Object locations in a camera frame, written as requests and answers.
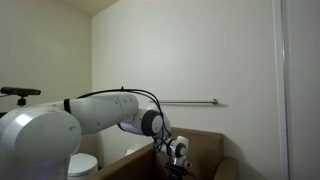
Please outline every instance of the metal rod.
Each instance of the metal rod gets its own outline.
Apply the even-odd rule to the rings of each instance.
[[[159,100],[160,104],[212,104],[216,105],[219,103],[217,99],[212,99],[211,101],[202,100]]]

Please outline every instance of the wall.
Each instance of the wall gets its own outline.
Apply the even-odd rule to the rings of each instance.
[[[280,179],[272,18],[272,1],[119,1],[92,20],[93,90],[217,98],[217,107],[163,108],[173,126],[222,132],[241,179]],[[101,166],[151,141],[116,127],[99,138]]]
[[[0,86],[42,91],[27,105],[91,91],[91,19],[56,1],[0,1]],[[0,112],[17,97],[0,99]]]
[[[320,2],[285,0],[283,7],[290,175],[320,179]]]

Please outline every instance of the toilet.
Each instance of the toilet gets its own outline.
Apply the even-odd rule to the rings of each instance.
[[[89,154],[75,154],[71,156],[68,180],[88,180],[90,175],[98,171],[98,161]]]

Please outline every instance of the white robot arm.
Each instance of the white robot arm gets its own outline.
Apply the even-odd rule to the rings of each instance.
[[[170,122],[156,108],[139,109],[128,93],[91,96],[10,111],[0,119],[0,176],[4,180],[66,180],[81,135],[113,125],[151,136],[161,152],[188,166],[188,140],[169,139]]]

